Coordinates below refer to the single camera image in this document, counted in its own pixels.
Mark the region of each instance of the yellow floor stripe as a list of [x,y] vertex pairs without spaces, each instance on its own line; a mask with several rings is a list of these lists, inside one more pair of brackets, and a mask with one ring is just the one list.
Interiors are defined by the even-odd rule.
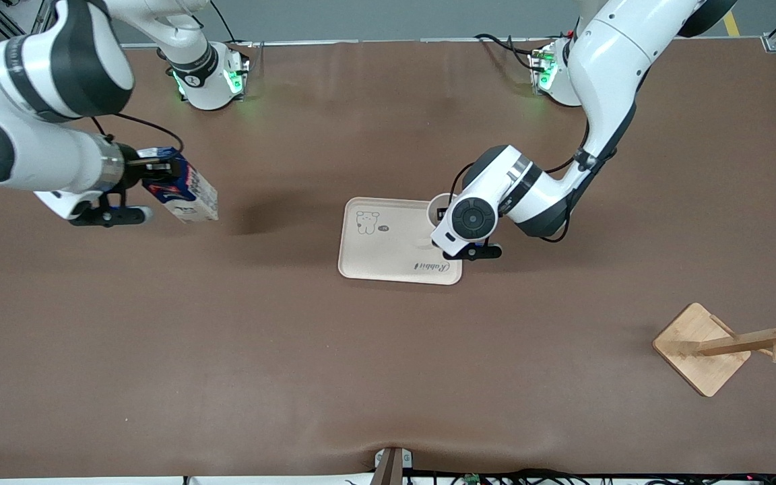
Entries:
[[732,15],[732,10],[723,16],[723,24],[726,25],[726,33],[730,37],[741,37],[741,33],[738,31],[738,25],[736,24],[736,18]]

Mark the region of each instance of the table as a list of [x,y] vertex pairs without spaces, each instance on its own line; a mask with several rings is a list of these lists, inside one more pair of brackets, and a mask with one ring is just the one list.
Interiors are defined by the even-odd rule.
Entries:
[[126,113],[184,136],[222,221],[155,205],[142,227],[76,229],[0,189],[0,477],[350,473],[386,445],[423,470],[776,472],[776,366],[705,399],[650,344],[692,301],[739,332],[776,322],[758,39],[662,55],[559,245],[505,221],[505,256],[450,288],[338,274],[351,197],[430,199],[496,144],[545,168],[576,150],[582,110],[532,96],[497,49],[272,46],[218,112],[130,52]]

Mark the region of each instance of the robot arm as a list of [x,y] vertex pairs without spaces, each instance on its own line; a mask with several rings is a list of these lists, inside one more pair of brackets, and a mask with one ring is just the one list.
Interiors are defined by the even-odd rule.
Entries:
[[209,0],[106,0],[106,4],[113,18],[158,44],[183,98],[194,107],[218,110],[244,94],[247,58],[221,42],[207,41],[190,15]]
[[[107,193],[176,174],[170,164],[129,165],[139,159],[133,148],[61,124],[121,111],[133,74],[103,0],[59,0],[55,8],[51,30],[0,42],[0,187],[35,191],[76,222],[96,200],[104,206]],[[150,216],[126,206],[114,212],[120,224]]]
[[462,255],[486,240],[502,215],[528,236],[557,233],[613,156],[650,66],[703,1],[610,0],[598,10],[569,49],[567,73],[589,130],[566,174],[550,177],[511,146],[487,150],[465,176],[433,242],[450,257]]

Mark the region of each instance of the wire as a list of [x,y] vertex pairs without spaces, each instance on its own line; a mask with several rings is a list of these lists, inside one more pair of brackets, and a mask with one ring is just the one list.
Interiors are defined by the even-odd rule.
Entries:
[[[438,477],[452,478],[454,485],[462,485],[463,480],[468,473],[452,473],[452,472],[432,472],[431,470],[406,470],[404,476],[413,477],[428,477],[434,480],[434,485],[438,481]],[[509,483],[509,485],[541,485],[545,482],[561,483],[564,482],[560,479],[564,479],[570,482],[578,480],[583,485],[588,485],[588,480],[591,480],[588,475],[578,476],[566,472],[558,472],[557,470],[546,469],[526,469],[517,470],[517,472],[508,473],[492,473],[487,474],[490,478],[490,483],[494,480],[504,481],[501,483]],[[613,485],[614,478],[629,479],[631,482],[643,483],[641,480],[651,480],[653,485],[719,485],[718,482],[723,480],[737,480],[742,482],[760,482],[764,485],[776,485],[776,475],[763,475],[758,473],[732,473],[729,475],[688,475],[688,474],[671,474],[671,475],[649,475],[649,474],[627,474],[627,475],[605,475],[594,476],[594,478],[600,479],[600,485]]]
[[492,36],[491,34],[478,34],[477,36],[475,36],[475,39],[478,39],[478,40],[484,40],[484,39],[492,40],[493,42],[497,43],[499,46],[504,47],[504,49],[508,49],[509,51],[515,51],[517,53],[524,53],[524,55],[530,55],[530,53],[532,53],[532,51],[527,51],[525,49],[519,49],[519,48],[518,49],[514,49],[514,48],[511,48],[511,45],[502,42],[502,40],[500,40],[499,37]]
[[101,126],[101,122],[98,121],[98,117],[92,117],[92,122],[95,123],[95,126],[98,127],[98,132],[101,135],[106,136],[107,132],[104,131],[104,127]]
[[205,26],[203,25],[203,22],[200,22],[196,15],[193,15],[193,12],[191,12],[190,9],[187,8],[187,6],[184,3],[181,3],[181,0],[175,0],[175,3],[178,4],[179,8],[182,10],[185,10],[185,13],[187,13],[187,16],[189,18],[193,19],[194,22],[197,22],[197,27],[181,27],[179,25],[173,25],[172,27],[178,28],[178,30],[203,30]]
[[529,69],[530,71],[543,73],[544,69],[542,67],[534,67],[533,65],[527,64],[526,61],[523,61],[523,58],[520,57],[520,53],[517,51],[517,46],[514,45],[514,40],[511,39],[511,36],[508,36],[508,44],[511,45],[511,52],[514,52],[514,57],[517,58],[517,62],[519,62],[520,65],[526,69]]
[[[612,152],[610,152],[609,156],[604,157],[604,159],[601,160],[600,163],[603,164],[603,163],[609,162],[609,160],[612,159],[612,157],[616,156],[617,153],[618,153],[618,148],[613,148],[613,150],[612,150]],[[576,191],[571,191],[569,196],[567,196],[567,206],[564,207],[564,210],[566,211],[566,214],[564,215],[564,229],[561,230],[560,236],[556,237],[555,239],[550,239],[548,237],[541,237],[540,239],[543,242],[545,242],[545,243],[561,243],[562,240],[564,240],[564,237],[567,236],[567,230],[569,229],[569,227],[571,225],[571,212],[573,212],[573,207],[574,207],[573,195],[575,193],[576,193]],[[677,484],[674,484],[672,482],[663,482],[663,483],[652,483],[652,482],[646,483],[646,485],[677,485]],[[583,480],[583,483],[585,483],[585,485],[589,485],[589,482],[586,482],[585,480]]]
[[[582,147],[585,145],[585,141],[589,139],[589,120],[585,120],[585,134],[583,135],[583,141],[579,142],[579,146]],[[566,168],[566,166],[571,165],[573,162],[573,157],[570,157],[567,159],[567,162],[562,163],[560,166],[555,166],[555,168],[551,168],[549,170],[544,170],[544,172],[547,172],[547,174],[555,174],[555,172],[560,171],[563,168]]]
[[229,41],[230,42],[241,42],[242,40],[238,40],[238,39],[235,38],[235,36],[233,36],[232,30],[231,30],[231,28],[229,28],[229,24],[227,24],[226,18],[224,17],[224,14],[221,13],[221,9],[218,9],[218,6],[215,4],[215,0],[212,0],[212,2],[210,2],[210,3],[212,4],[212,8],[215,9],[215,12],[218,12],[218,16],[219,16],[219,18],[221,18],[221,22],[224,23],[224,27],[227,30],[227,34],[229,34]]
[[451,201],[453,200],[453,190],[457,187],[457,182],[459,182],[459,178],[461,178],[466,170],[469,168],[472,168],[472,165],[475,163],[472,162],[469,165],[464,166],[461,170],[459,170],[459,174],[453,179],[453,184],[451,184],[451,191],[449,192],[449,196],[447,196],[447,205],[451,205]]
[[154,124],[152,122],[148,122],[148,121],[143,120],[143,119],[138,119],[138,117],[132,117],[132,116],[126,115],[124,113],[115,113],[113,116],[114,117],[120,117],[120,119],[126,119],[126,120],[132,121],[134,123],[144,124],[145,126],[157,129],[158,131],[162,131],[162,132],[166,133],[167,135],[172,136],[172,138],[175,138],[175,141],[178,142],[179,147],[176,148],[176,150],[175,150],[176,153],[173,153],[173,154],[170,154],[167,157],[164,157],[164,160],[169,160],[169,159],[175,158],[175,157],[179,156],[179,154],[182,154],[182,152],[185,151],[185,141],[182,140],[180,136],[178,136],[175,133],[173,133],[172,130],[170,130],[170,129],[166,129],[163,126],[160,126],[158,124]]

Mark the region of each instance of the bear drawing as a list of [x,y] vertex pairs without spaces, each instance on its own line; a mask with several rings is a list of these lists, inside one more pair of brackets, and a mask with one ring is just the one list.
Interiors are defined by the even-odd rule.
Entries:
[[358,223],[359,234],[372,234],[376,232],[376,221],[379,220],[379,212],[361,212],[356,214],[355,222]]

